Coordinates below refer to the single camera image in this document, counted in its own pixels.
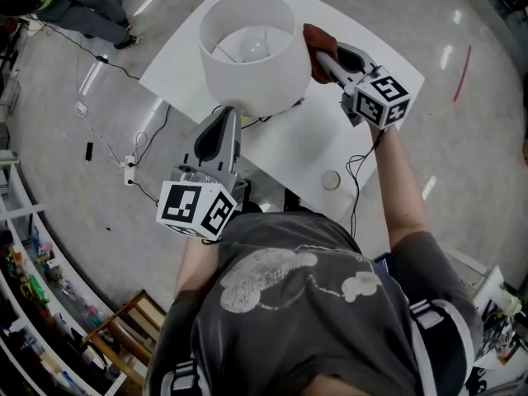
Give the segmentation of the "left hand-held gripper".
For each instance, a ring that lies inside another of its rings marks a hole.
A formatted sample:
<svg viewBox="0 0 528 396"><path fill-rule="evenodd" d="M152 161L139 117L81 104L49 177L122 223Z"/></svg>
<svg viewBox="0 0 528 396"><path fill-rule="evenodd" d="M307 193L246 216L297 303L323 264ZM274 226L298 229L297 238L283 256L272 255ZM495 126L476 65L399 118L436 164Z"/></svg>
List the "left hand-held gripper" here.
<svg viewBox="0 0 528 396"><path fill-rule="evenodd" d="M235 171L241 119L232 107L218 107L187 137L182 163L164 181L156 221L193 238L218 239L243 205L249 182Z"/></svg>

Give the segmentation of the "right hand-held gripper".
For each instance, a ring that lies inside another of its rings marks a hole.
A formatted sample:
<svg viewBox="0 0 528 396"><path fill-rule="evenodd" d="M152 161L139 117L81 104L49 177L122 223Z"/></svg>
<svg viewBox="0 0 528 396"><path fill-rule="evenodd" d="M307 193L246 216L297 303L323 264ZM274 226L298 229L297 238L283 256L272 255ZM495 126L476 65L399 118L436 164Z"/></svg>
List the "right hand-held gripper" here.
<svg viewBox="0 0 528 396"><path fill-rule="evenodd" d="M365 51L338 42L336 59L322 51L316 58L343 90L341 108L353 125L364 120L385 130L408 114L411 94Z"/></svg>

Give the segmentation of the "reddish brown cloth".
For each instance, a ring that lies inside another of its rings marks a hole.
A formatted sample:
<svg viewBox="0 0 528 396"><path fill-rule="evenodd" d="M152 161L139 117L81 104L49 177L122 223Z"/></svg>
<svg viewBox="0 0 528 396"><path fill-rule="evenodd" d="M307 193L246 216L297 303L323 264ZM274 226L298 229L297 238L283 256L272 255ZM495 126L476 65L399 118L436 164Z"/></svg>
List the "reddish brown cloth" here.
<svg viewBox="0 0 528 396"><path fill-rule="evenodd" d="M332 80L319 63L317 53L324 52L337 60L337 40L326 31L309 23L304 24L303 36L309 52L312 78L320 84L330 83Z"/></svg>

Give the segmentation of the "white board panel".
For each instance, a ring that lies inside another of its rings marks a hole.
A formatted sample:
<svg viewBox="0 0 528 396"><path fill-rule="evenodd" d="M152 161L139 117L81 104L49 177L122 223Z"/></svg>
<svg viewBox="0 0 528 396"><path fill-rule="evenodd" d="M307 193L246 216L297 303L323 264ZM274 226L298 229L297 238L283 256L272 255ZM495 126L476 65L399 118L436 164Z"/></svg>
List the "white board panel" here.
<svg viewBox="0 0 528 396"><path fill-rule="evenodd" d="M288 111L309 86L301 24L283 0L218 1L201 21L199 48L212 96L246 116Z"/></svg>

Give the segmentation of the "person's left forearm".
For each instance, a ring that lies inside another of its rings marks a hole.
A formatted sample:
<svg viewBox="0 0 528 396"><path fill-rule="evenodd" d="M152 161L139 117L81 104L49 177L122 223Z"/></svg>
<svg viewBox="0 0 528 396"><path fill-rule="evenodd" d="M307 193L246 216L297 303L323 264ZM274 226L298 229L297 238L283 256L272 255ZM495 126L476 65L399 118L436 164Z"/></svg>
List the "person's left forearm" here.
<svg viewBox="0 0 528 396"><path fill-rule="evenodd" d="M188 238L177 274L175 296L203 288L219 265L219 243Z"/></svg>

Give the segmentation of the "person's right forearm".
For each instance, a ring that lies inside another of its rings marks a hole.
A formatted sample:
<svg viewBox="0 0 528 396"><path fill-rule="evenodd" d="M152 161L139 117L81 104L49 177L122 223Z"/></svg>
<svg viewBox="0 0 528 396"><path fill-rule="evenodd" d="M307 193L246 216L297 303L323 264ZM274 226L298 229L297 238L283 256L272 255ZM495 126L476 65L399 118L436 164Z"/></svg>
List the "person's right forearm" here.
<svg viewBox="0 0 528 396"><path fill-rule="evenodd" d="M370 127L375 144L379 186L389 247L395 248L406 237L430 232L426 206L398 129Z"/></svg>

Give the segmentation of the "person's gray shirt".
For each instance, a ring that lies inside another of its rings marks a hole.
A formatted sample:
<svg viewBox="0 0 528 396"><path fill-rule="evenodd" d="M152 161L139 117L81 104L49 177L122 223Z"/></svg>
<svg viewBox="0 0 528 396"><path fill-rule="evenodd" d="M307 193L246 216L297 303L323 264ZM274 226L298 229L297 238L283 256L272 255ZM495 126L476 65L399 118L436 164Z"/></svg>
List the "person's gray shirt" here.
<svg viewBox="0 0 528 396"><path fill-rule="evenodd" d="M167 312L144 396L169 396L177 366L196 360L212 396L295 396L319 375L370 396L422 396L410 306L441 299L483 324L434 237L398 242L384 269L339 224L315 213L231 220L219 267Z"/></svg>

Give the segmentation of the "wooden chair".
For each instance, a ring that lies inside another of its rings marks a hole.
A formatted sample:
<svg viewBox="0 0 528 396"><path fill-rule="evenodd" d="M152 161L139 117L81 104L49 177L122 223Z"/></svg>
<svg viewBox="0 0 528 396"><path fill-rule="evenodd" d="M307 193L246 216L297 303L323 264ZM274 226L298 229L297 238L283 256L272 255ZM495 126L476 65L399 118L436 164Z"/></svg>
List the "wooden chair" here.
<svg viewBox="0 0 528 396"><path fill-rule="evenodd" d="M115 365L140 388L144 386L153 351L160 337L166 312L145 290L125 303L100 326L83 338L81 348L90 347Z"/></svg>

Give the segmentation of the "white cluttered shelf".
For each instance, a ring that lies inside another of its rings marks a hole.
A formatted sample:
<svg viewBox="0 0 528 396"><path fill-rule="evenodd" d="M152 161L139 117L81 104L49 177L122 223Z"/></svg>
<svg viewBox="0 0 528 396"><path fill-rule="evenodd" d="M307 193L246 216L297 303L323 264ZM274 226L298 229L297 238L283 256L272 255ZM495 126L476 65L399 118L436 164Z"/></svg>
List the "white cluttered shelf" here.
<svg viewBox="0 0 528 396"><path fill-rule="evenodd" d="M46 207L32 202L18 161L0 160L0 225L10 231L14 258L0 271L0 290L58 380L82 396L120 396L126 374L81 345L113 311L64 255L45 225Z"/></svg>

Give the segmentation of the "cluttered white table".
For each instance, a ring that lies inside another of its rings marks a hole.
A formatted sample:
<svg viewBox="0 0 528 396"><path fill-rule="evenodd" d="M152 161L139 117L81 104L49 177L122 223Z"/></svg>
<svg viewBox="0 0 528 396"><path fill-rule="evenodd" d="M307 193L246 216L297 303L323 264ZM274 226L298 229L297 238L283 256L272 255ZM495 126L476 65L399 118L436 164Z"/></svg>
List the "cluttered white table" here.
<svg viewBox="0 0 528 396"><path fill-rule="evenodd" d="M476 289L474 304L483 335L461 396L528 396L528 302L495 266Z"/></svg>

